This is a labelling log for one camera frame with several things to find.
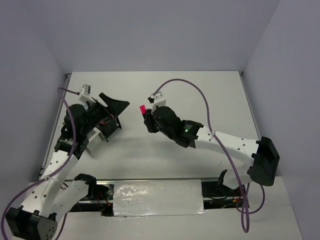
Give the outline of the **pink highlighter marker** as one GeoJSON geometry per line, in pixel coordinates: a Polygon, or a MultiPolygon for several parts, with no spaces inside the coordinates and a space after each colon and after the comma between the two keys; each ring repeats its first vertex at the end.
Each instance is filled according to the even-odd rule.
{"type": "Polygon", "coordinates": [[[147,111],[146,106],[145,106],[144,104],[141,105],[141,106],[139,107],[139,109],[140,109],[140,112],[141,112],[142,115],[144,115],[144,114],[146,113],[146,111],[147,111]]]}

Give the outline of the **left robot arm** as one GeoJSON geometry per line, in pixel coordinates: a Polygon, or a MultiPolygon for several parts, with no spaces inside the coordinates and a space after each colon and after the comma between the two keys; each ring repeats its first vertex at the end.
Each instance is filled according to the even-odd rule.
{"type": "Polygon", "coordinates": [[[1,217],[14,237],[24,240],[51,240],[56,236],[59,221],[82,198],[97,196],[97,179],[80,173],[61,191],[70,171],[77,165],[89,144],[89,133],[104,127],[129,106],[128,101],[116,100],[100,93],[105,104],[89,96],[80,103],[66,107],[60,136],[52,158],[42,177],[28,186],[30,195],[15,208],[9,203],[1,217]]]}

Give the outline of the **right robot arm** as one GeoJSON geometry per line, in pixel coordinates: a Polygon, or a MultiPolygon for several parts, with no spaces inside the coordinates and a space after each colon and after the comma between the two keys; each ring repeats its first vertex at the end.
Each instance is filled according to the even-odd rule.
{"type": "Polygon", "coordinates": [[[183,148],[203,149],[225,154],[231,168],[219,176],[218,192],[230,195],[239,185],[257,183],[274,185],[280,155],[268,137],[258,140],[241,138],[219,131],[192,120],[181,120],[167,106],[154,109],[140,106],[143,122],[149,133],[162,133],[183,148]]]}

